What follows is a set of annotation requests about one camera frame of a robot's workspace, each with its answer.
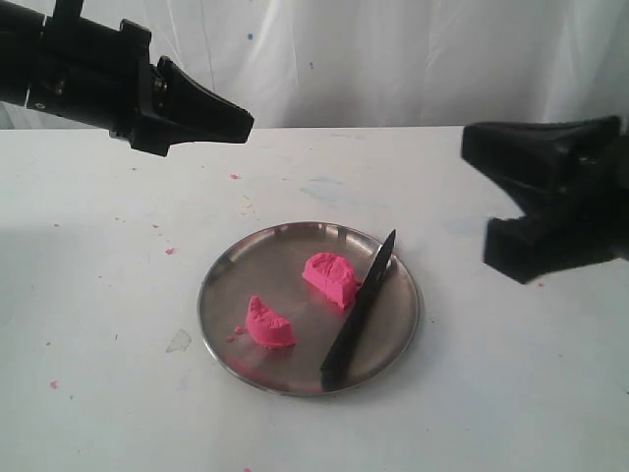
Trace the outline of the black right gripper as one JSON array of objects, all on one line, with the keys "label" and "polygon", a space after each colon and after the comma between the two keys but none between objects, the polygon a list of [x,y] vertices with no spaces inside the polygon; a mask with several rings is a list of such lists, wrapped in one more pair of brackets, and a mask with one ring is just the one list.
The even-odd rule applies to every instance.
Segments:
[{"label": "black right gripper", "polygon": [[527,284],[628,258],[628,132],[619,117],[475,123],[463,130],[461,157],[516,205],[547,207],[491,219],[486,265]]}]

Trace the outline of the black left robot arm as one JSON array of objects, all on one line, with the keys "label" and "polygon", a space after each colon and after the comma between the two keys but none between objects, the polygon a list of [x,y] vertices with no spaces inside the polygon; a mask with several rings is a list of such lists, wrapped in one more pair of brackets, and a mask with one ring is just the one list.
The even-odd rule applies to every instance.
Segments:
[{"label": "black left robot arm", "polygon": [[243,144],[255,119],[201,86],[170,58],[150,62],[151,33],[82,16],[80,1],[52,15],[1,4],[1,99],[108,131],[158,156],[178,144]]}]

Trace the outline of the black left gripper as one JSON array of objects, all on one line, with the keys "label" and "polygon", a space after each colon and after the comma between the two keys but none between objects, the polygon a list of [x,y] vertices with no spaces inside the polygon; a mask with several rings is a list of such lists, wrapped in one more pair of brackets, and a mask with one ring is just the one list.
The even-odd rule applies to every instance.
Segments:
[{"label": "black left gripper", "polygon": [[100,25],[82,17],[83,4],[58,1],[45,19],[43,112],[105,129],[132,149],[161,157],[182,143],[248,140],[255,119],[246,109],[200,85],[167,56],[152,66],[148,29],[128,20],[117,29]]}]

